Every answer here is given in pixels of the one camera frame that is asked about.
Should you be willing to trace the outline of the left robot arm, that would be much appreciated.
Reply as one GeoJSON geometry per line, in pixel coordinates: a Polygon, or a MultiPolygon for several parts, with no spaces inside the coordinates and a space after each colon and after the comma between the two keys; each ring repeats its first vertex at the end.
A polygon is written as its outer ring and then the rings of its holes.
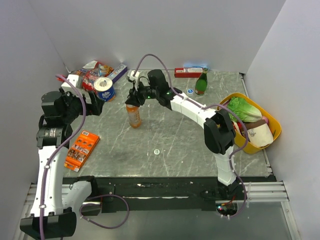
{"type": "Polygon", "coordinates": [[[36,240],[71,237],[76,230],[77,216],[85,200],[99,195],[94,176],[77,177],[70,192],[62,195],[64,163],[70,140],[77,134],[72,122],[80,115],[99,116],[104,102],[90,91],[90,102],[84,94],[63,89],[50,91],[41,98],[42,116],[36,134],[39,172],[36,194],[30,215],[20,220],[22,232],[36,240]]]}

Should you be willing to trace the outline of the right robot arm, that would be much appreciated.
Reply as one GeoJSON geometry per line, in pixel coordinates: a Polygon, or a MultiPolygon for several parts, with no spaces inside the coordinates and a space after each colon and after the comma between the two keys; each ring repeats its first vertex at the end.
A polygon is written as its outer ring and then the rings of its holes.
{"type": "Polygon", "coordinates": [[[234,160],[231,153],[234,150],[236,133],[225,109],[206,109],[203,104],[191,102],[191,98],[177,88],[171,89],[164,73],[160,69],[148,72],[148,85],[140,81],[140,74],[131,70],[127,80],[133,84],[129,90],[126,105],[140,107],[146,100],[156,99],[157,102],[177,113],[180,113],[199,126],[204,132],[204,143],[214,153],[218,170],[217,180],[221,184],[218,193],[223,199],[230,199],[236,194],[234,160]]]}

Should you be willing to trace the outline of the orange drink bottle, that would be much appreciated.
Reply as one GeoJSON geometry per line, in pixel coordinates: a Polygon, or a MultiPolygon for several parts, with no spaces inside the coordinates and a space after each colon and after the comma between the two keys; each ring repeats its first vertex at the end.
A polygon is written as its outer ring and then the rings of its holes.
{"type": "Polygon", "coordinates": [[[126,110],[128,113],[129,124],[133,128],[138,128],[142,123],[142,120],[140,118],[139,107],[127,104],[126,110]]]}

